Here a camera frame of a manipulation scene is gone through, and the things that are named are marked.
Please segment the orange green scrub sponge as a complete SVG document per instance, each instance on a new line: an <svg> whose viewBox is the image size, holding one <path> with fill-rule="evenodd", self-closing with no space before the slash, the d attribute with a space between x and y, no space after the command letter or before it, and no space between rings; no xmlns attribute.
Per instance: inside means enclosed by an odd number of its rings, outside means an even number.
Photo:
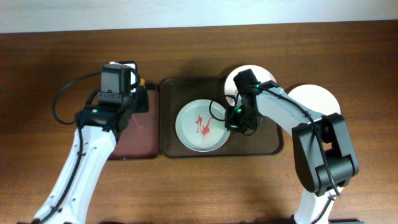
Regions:
<svg viewBox="0 0 398 224"><path fill-rule="evenodd" d="M139 84L139 85L140 85L140 86L144 86L144 85L145 85L145 82L146 82L146 81L145 81L144 79L141 78L141 79L140 79L140 84Z"/></svg>

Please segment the grey-white plate with sauce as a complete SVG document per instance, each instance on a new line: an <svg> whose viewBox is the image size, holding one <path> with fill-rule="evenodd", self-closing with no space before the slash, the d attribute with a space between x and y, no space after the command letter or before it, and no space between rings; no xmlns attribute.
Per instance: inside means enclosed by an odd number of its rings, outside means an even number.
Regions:
<svg viewBox="0 0 398 224"><path fill-rule="evenodd" d="M175 120L180 142L195 152L211 152L229 138L224 126L225 109L217 102L200 99L187 103Z"/></svg>

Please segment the white plate front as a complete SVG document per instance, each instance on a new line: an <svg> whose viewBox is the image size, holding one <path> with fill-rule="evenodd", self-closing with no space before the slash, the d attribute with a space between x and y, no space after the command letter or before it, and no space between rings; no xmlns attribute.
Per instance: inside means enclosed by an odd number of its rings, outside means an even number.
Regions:
<svg viewBox="0 0 398 224"><path fill-rule="evenodd" d="M325 115L341 114L341 108L335 96L321 86L299 85L290 90L288 95L313 111Z"/></svg>

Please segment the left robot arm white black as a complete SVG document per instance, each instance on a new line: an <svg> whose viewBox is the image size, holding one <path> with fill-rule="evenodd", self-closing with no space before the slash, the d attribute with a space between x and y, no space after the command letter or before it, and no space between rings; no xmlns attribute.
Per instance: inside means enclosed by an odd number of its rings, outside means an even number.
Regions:
<svg viewBox="0 0 398 224"><path fill-rule="evenodd" d="M33 223L84 223L100 173L134 113L146 113L145 81L134 61L103 66L101 87L75 114L73 144L49 197Z"/></svg>

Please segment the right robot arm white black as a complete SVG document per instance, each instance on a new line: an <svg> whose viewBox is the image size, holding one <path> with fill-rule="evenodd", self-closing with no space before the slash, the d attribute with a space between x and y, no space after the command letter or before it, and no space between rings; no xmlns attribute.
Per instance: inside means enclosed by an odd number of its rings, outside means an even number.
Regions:
<svg viewBox="0 0 398 224"><path fill-rule="evenodd" d="M328 223L343 187L359 172L359 163L342 115L316 112L291 98L273 82L260 82L251 69L233 77L237 94L226 109L225 128L254 134L263 117L273 120L293 140L295 170L304 187L294 223Z"/></svg>

